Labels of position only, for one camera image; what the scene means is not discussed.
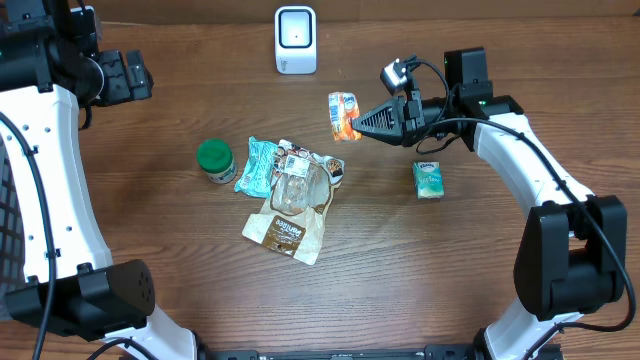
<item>teal box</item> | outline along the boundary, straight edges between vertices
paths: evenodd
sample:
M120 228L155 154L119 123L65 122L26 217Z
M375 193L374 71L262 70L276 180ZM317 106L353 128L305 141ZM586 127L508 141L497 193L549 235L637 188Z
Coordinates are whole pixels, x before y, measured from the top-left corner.
M413 182L416 185L418 199L441 198L444 195L440 163L413 163Z

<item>green lid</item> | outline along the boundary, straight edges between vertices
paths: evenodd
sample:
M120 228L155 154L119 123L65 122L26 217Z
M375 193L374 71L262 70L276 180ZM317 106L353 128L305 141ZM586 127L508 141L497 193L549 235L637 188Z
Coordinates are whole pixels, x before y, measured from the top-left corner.
M209 139L203 142L198 148L196 158L202 170L211 174L227 170L233 162L231 148L220 139Z

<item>orange snack packet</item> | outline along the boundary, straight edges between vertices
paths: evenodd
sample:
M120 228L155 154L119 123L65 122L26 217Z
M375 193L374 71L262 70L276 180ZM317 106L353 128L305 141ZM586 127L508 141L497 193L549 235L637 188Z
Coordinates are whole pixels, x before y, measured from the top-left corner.
M345 92L329 94L329 117L336 142L362 139L362 134L351 127L351 120L358 116L360 108L355 95Z

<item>wooden tabletop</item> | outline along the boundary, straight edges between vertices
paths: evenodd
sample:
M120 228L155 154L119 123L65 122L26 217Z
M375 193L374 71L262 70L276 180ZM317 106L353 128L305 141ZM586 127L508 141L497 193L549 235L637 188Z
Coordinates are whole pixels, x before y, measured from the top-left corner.
M143 259L158 304L215 350L379 349L467 343L515 297L525 218L500 177L462 142L418 156L371 139L336 144L327 95L363 110L389 95L380 69L417 53L484 46L495 95L525 109L538 138L596 194L629 213L627 264L640 278L640 21L637 18L321 23L318 71L282 76L271 25L105 26L102 49L142 50L153 98L95 109L80 147L93 209L114 262ZM423 96L442 96L419 70ZM241 168L249 136L288 139L346 162L314 266L242 237L263 200L198 168L205 139ZM417 200L414 161L439 161L445 196ZM576 240L574 247L581 246ZM626 301L583 321L619 322ZM35 329L0 327L0 358L30 357ZM637 359L640 326L557 338L567 359ZM46 359L99 344L47 336ZM118 352L110 352L116 358Z

